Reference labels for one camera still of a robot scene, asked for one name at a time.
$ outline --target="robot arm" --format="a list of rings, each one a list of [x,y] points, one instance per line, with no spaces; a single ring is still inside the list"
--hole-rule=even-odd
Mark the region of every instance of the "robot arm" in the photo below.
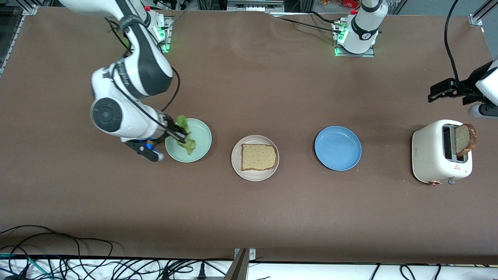
[[[153,25],[152,16],[139,0],[62,0],[61,3],[77,13],[113,16],[120,21],[134,51],[93,73],[95,100],[90,117],[98,129],[120,137],[139,154],[152,161],[162,160],[164,156],[155,145],[167,136],[185,142],[187,133],[170,116],[141,103],[146,97],[165,92],[173,77],[173,70],[147,25]]]

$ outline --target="white toaster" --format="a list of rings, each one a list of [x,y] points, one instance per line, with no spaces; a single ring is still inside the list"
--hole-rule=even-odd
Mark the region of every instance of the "white toaster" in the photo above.
[[[465,178],[472,172],[472,151],[457,157],[455,128],[463,123],[452,120],[436,121],[415,131],[411,140],[413,175],[424,183],[438,185],[447,180]]]

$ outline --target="green plate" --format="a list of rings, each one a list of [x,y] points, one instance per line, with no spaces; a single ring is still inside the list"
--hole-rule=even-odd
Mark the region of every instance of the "green plate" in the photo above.
[[[166,138],[166,151],[168,154],[179,162],[194,162],[205,156],[211,147],[211,130],[202,121],[198,119],[187,119],[188,128],[190,128],[190,139],[195,140],[196,147],[191,155],[187,154],[187,150],[178,145],[178,142],[173,137]]]

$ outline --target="black cable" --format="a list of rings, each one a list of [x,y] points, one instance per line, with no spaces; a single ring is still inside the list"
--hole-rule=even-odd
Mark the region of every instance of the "black cable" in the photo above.
[[[157,262],[157,260],[150,261],[150,262],[146,263],[145,265],[141,266],[140,268],[138,268],[136,270],[131,269],[133,271],[133,273],[131,275],[129,275],[128,277],[126,277],[125,279],[131,279],[131,277],[133,277],[135,275],[138,275],[138,276],[140,276],[140,278],[142,278],[142,275],[158,272],[158,271],[151,271],[151,272],[144,272],[144,273],[140,272],[140,270],[142,270],[143,268],[145,268],[146,266],[148,266],[148,265],[150,265],[150,264],[152,264],[154,262]]]
[[[130,262],[132,262],[132,260],[126,261],[124,264],[122,264],[122,265],[121,265],[121,267],[119,267],[119,268],[118,268],[118,270],[117,270],[116,272],[114,272],[114,270],[113,270],[113,275],[112,275],[112,277],[111,277],[111,280],[114,280],[114,279],[116,279],[116,280],[117,280],[117,279],[119,279],[119,278],[120,278],[120,276],[121,276],[121,274],[123,274],[123,273],[124,273],[126,270],[128,270],[128,269],[130,269],[130,270],[132,270],[132,271],[133,271],[133,269],[131,268],[131,266],[133,266],[133,265],[135,265],[135,264],[139,263],[139,262],[140,262],[140,260],[137,260],[137,261],[135,261],[134,263],[129,264],[129,265],[127,266],[126,264],[127,264],[127,263],[130,263]],[[123,271],[121,271],[121,272],[120,272],[120,273],[116,276],[116,278],[114,278],[115,274],[116,274],[116,273],[118,273],[122,267],[125,267],[125,269],[123,269]]]
[[[111,256],[112,252],[113,252],[113,244],[111,241],[108,241],[108,240],[104,240],[104,239],[98,239],[98,238],[76,238],[74,236],[71,236],[69,234],[65,234],[65,233],[59,233],[59,232],[56,232],[56,231],[53,231],[51,229],[47,229],[47,230],[50,230],[51,232],[45,232],[45,233],[38,233],[38,234],[34,234],[34,235],[31,235],[25,239],[23,239],[21,242],[19,242],[17,245],[20,246],[22,243],[26,242],[27,240],[31,239],[31,238],[34,238],[36,236],[41,236],[41,235],[58,235],[58,236],[61,236],[61,237],[66,237],[66,238],[69,238],[69,239],[72,239],[75,243],[76,243],[76,246],[78,248],[78,259],[80,260],[80,264],[82,265],[82,269],[83,271],[85,271],[85,273],[87,274],[83,280],[85,280],[87,277],[90,277],[92,278],[93,280],[96,280],[95,278],[93,278],[93,276],[91,276],[91,273],[93,273],[97,268],[94,268],[92,271],[88,272],[86,269],[85,269],[85,266],[83,265],[83,262],[81,260],[81,249],[80,249],[80,244],[78,242],[78,240],[94,240],[94,241],[100,241],[100,242],[104,242],[104,243],[107,243],[111,246],[111,249],[108,253],[108,255],[106,256],[106,258],[102,261],[101,265],[104,264],[107,259]]]
[[[439,273],[441,272],[441,264],[436,264],[437,265],[437,271],[436,275],[434,276],[434,280],[437,280],[437,277],[439,276]]]
[[[48,260],[48,265],[49,265],[49,267],[51,269],[51,274],[53,276],[56,276],[57,274],[60,274],[63,279],[67,278],[67,273],[69,271],[71,271],[72,273],[74,273],[77,276],[77,279],[81,279],[81,276],[76,271],[74,271],[74,268],[77,268],[77,267],[80,267],[80,266],[98,267],[98,265],[91,265],[91,264],[83,264],[83,265],[77,265],[77,266],[71,267],[68,264],[69,260],[64,260],[63,258],[61,258],[58,255],[43,255],[43,256],[46,256],[46,257],[55,257],[55,258],[59,259],[59,268],[58,268],[59,271],[57,271],[57,268],[55,270],[52,268],[51,259],[47,259],[47,260]]]
[[[373,271],[372,276],[370,276],[370,280],[374,280],[375,274],[377,274],[377,271],[379,268],[380,268],[380,263],[377,263],[377,266],[376,266],[375,270]]]
[[[329,31],[329,32],[332,32],[332,33],[341,33],[339,30],[332,30],[332,29],[328,29],[328,28],[323,28],[323,27],[319,27],[319,26],[316,26],[316,25],[311,25],[311,24],[307,24],[307,23],[304,23],[304,22],[295,21],[295,20],[291,20],[291,19],[287,19],[287,18],[281,18],[281,17],[279,17],[279,18],[283,19],[283,20],[286,20],[286,21],[293,22],[293,23],[302,24],[302,25],[305,25],[305,26],[309,26],[309,27],[313,27],[313,28],[317,28],[317,29],[321,29],[321,30],[326,30],[326,31]]]
[[[113,243],[112,243],[111,241],[109,241],[109,240],[99,239],[99,238],[77,238],[77,237],[74,237],[74,236],[72,236],[72,235],[65,234],[65,233],[60,233],[60,232],[57,232],[57,231],[55,231],[55,230],[52,230],[52,229],[50,229],[50,228],[48,228],[48,227],[38,226],[38,225],[21,225],[21,226],[16,226],[16,227],[13,227],[13,228],[7,229],[7,230],[5,230],[5,231],[2,231],[2,232],[0,232],[0,234],[6,233],[6,232],[9,232],[9,231],[13,231],[13,230],[16,230],[16,229],[19,229],[19,228],[23,228],[23,227],[34,227],[34,228],[41,228],[41,229],[44,229],[44,230],[46,230],[46,231],[48,231],[48,232],[45,232],[45,233],[38,233],[38,234],[33,234],[33,235],[31,235],[31,236],[29,236],[29,237],[27,237],[27,238],[24,238],[22,241],[20,241],[20,242],[16,245],[16,246],[17,246],[17,247],[19,247],[19,248],[20,248],[20,246],[21,246],[24,242],[28,241],[29,239],[32,239],[32,238],[34,238],[34,237],[36,237],[36,236],[41,236],[41,235],[57,235],[57,236],[61,236],[61,237],[65,237],[65,238],[69,238],[69,239],[73,240],[73,241],[76,243],[76,246],[77,246],[77,248],[78,248],[78,259],[79,259],[79,261],[80,261],[80,264],[81,264],[81,266],[82,266],[82,269],[83,269],[83,271],[85,271],[85,273],[87,274],[87,275],[83,278],[83,280],[85,280],[87,277],[90,277],[90,278],[92,278],[93,280],[96,280],[95,278],[93,278],[93,276],[91,276],[91,273],[93,273],[93,272],[94,272],[94,271],[95,271],[98,267],[94,268],[94,269],[93,269],[92,271],[90,271],[90,272],[88,272],[88,271],[85,269],[85,266],[83,265],[83,262],[82,262],[82,260],[81,260],[81,248],[80,248],[80,244],[79,244],[78,240],[80,240],[80,241],[83,241],[83,240],[93,240],[93,241],[104,242],[104,243],[107,243],[107,244],[109,244],[109,245],[110,245],[110,247],[111,247],[111,248],[110,248],[109,254],[108,254],[108,255],[106,256],[106,258],[102,261],[101,265],[102,265],[102,264],[104,264],[104,263],[107,261],[107,259],[111,256],[112,251],[113,251],[113,248],[114,248]]]
[[[204,262],[204,263],[205,263],[205,264],[207,264],[208,266],[210,266],[210,267],[214,268],[214,270],[218,271],[219,273],[221,273],[221,274],[223,274],[223,275],[226,275],[226,273],[225,273],[225,272],[221,271],[221,269],[219,269],[219,268],[215,267],[214,265],[212,265],[212,264],[210,264],[210,263],[208,263],[208,262]]]
[[[334,23],[336,20],[339,20],[341,18],[338,18],[338,19],[334,19],[334,20],[330,20],[330,19],[326,19],[324,17],[322,17],[319,13],[315,12],[315,11],[309,11],[308,13],[312,13],[314,14],[315,16],[319,17],[321,20],[323,20],[324,22],[328,22],[328,23]]]
[[[171,69],[173,69],[173,72],[175,72],[176,74],[176,78],[178,79],[178,85],[176,85],[176,90],[175,93],[173,94],[173,97],[171,97],[168,104],[166,104],[166,106],[162,108],[161,112],[164,112],[166,111],[166,109],[168,109],[169,105],[173,102],[173,100],[175,100],[175,97],[178,94],[178,91],[180,90],[180,74],[178,74],[178,71],[176,71],[176,69],[173,66],[171,66]]]
[[[455,2],[453,2],[453,5],[451,5],[450,11],[448,12],[448,17],[446,17],[446,23],[444,24],[444,46],[446,48],[446,52],[448,53],[448,56],[450,57],[451,68],[453,68],[453,74],[455,75],[455,82],[456,82],[457,88],[459,88],[460,87],[460,80],[458,79],[457,66],[455,65],[455,59],[453,58],[453,55],[451,54],[450,46],[448,45],[448,24],[450,23],[451,14],[453,13],[453,9],[457,5],[457,3],[458,3],[458,0],[455,0]]]
[[[112,20],[109,20],[108,18],[104,17],[107,21],[107,23],[109,24],[109,26],[111,27],[111,31],[114,33],[114,35],[116,36],[116,38],[120,41],[121,45],[123,45],[126,49],[128,49],[128,46],[126,46],[125,42],[123,42],[123,40],[121,39],[121,37],[118,35],[117,31],[119,31],[119,24],[117,24],[115,21],[112,21]]]
[[[410,272],[411,274],[411,278],[412,279],[409,279],[408,277],[406,277],[406,275],[404,274],[403,272],[403,268],[407,268],[408,271]],[[399,272],[401,273],[401,276],[403,276],[403,278],[405,278],[406,280],[416,280],[415,279],[415,275],[413,275],[413,272],[411,271],[411,269],[407,266],[407,265],[402,265],[402,266],[399,266]]]
[[[29,268],[29,254],[26,252],[25,249],[21,248],[19,245],[7,245],[7,246],[3,246],[2,248],[0,248],[0,251],[4,250],[6,248],[12,248],[12,251],[10,252],[10,254],[8,256],[8,269],[10,270],[10,273],[12,275],[15,275],[17,277],[20,277],[20,278],[24,279],[24,277],[22,277],[21,274],[22,274],[23,271],[25,271],[25,270],[27,270]],[[24,268],[22,269],[22,271],[21,271],[20,274],[17,274],[17,273],[14,272],[14,270],[12,270],[12,264],[10,263],[12,255],[14,254],[14,252],[15,252],[16,249],[21,250],[24,253],[24,255],[26,256],[26,265],[24,266]]]
[[[190,262],[190,260],[187,260],[187,261],[183,261],[181,264],[178,264],[177,266],[173,266],[171,267],[169,270],[171,271],[171,273],[168,274],[168,277],[169,276],[173,276],[174,277],[174,274],[175,273],[190,273],[192,271],[194,271],[194,268],[191,267],[191,265],[195,264],[195,263],[198,263],[200,261],[192,261],[191,263],[188,264],[188,262]],[[182,269],[184,268],[190,268],[190,271],[181,271]]]
[[[292,12],[292,11],[293,11],[293,10],[297,7],[297,5],[298,5],[300,2],[301,2],[301,0],[297,0],[297,1],[296,1],[296,4],[294,4],[294,7],[292,7],[292,9],[290,9],[290,11],[289,11],[289,12]]]

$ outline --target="bread slice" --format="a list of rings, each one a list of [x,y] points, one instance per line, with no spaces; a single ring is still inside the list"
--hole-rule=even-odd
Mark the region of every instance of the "bread slice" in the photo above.
[[[477,145],[476,129],[473,125],[463,124],[455,128],[455,146],[457,157],[466,155]]]
[[[275,148],[263,144],[242,144],[242,171],[272,169],[277,161]]]

